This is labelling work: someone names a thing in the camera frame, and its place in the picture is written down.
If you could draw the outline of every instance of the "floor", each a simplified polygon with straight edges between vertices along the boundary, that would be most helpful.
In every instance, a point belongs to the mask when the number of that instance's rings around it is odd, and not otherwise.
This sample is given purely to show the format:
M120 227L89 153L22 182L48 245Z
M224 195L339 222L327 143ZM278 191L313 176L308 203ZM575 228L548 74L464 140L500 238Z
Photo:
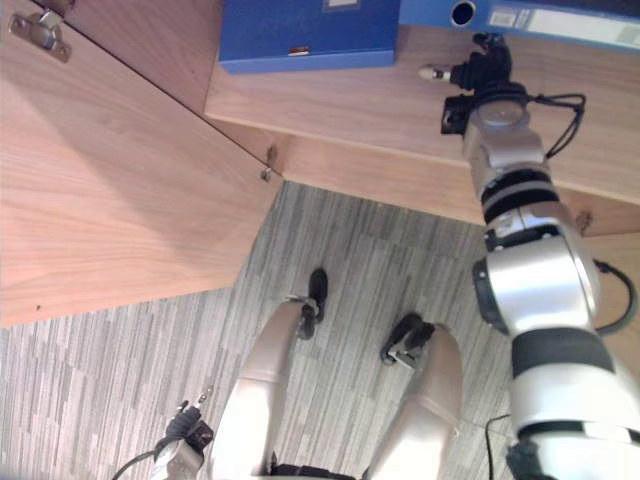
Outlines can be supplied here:
M510 361L507 340L476 309L470 268L481 237L477 226L287 183L233 288L0 332L0 472L108 480L209 384L203 412L215 428L268 315L287 294L306 293L322 265L327 313L296 347L279 459L364 471L409 378L378 350L414 310L449 325L463 354L463 421L441 477L485 479L483 425L508 411ZM492 430L496 478L511 479L508 421Z

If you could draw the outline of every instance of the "wire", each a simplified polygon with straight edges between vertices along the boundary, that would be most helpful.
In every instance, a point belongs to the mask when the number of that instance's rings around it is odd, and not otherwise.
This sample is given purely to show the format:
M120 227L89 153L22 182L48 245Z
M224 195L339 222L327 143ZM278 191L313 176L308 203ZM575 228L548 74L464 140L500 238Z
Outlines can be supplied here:
M629 325L633 319L634 315L638 311L638 292L633 281L624 272L618 270L612 265L609 265L607 262L594 260L594 263L602 273L612 273L617 277L627 287L627 291L629 292L629 303L627 304L627 309L622 316L615 322L596 328L596 332L600 335L611 335L612 333L618 332Z
M116 472L116 474L111 478L111 480L118 480L122 476L122 474L131 466L135 465L146 458L152 457L155 454L155 450L149 450L148 452L141 453L140 455L133 457L127 463L125 463L120 470Z
M564 132L562 132L560 138L556 140L556 143L554 143L545 154L545 157L548 160L564 150L575 138L578 130L580 129L580 125L582 124L582 118L584 117L584 111L587 104L587 97L582 93L564 93L561 95L528 96L527 100L539 103L540 105L546 105L548 107L569 108L574 112L573 120L571 120L569 126Z
M489 461L489 480L493 480L493 453L491 452L491 439L489 438L489 427L492 423L497 422L498 420L504 420L505 418L509 418L511 414L506 413L504 415L500 415L499 417L493 417L484 424L484 441L487 446L487 459Z

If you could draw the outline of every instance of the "wood grain surface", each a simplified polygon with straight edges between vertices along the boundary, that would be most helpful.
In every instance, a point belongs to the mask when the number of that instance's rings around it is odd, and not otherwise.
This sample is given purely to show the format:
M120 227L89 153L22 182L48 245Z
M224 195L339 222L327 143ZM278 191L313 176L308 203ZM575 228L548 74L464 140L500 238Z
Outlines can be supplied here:
M202 113L218 50L215 0L80 0L68 24Z
M68 64L2 4L2 323L231 285L281 183L72 29Z
M640 57L548 40L509 38L516 81L532 94L583 92L583 127L553 161L558 185L640 204ZM440 135L444 98L461 91L421 80L425 63L466 60L471 33L400 29L396 65L260 75L229 75L214 67L206 114L243 125L387 154L409 154L446 164L463 162L460 138ZM570 113L533 106L533 128L550 146Z
M245 135L245 138L257 137ZM284 178L335 192L484 224L471 172L465 164L441 163L281 135L276 170ZM586 236L640 231L640 206L597 195L559 189L574 216L587 212Z

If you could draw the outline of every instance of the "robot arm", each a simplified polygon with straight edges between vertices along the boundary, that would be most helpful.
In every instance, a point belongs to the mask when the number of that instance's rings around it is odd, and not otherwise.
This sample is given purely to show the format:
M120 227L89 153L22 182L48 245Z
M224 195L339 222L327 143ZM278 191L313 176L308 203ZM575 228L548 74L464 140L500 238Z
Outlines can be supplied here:
M422 75L474 90L447 99L442 133L464 135L487 223L488 253L473 268L482 317L512 341L518 443L508 464L516 479L632 478L640 394L593 328L596 266L551 183L551 155L529 129L533 97L509 80L504 40L474 41L484 54Z

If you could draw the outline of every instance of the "black shoe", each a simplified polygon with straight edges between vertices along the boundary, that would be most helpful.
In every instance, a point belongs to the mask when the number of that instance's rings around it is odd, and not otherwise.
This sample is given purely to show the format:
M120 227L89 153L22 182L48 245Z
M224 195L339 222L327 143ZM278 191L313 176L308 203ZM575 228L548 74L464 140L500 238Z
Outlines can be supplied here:
M317 268L309 277L309 298L313 298L318 304L318 314L316 315L316 323L320 323L324 319L324 302L329 294L329 278L327 272L323 268Z

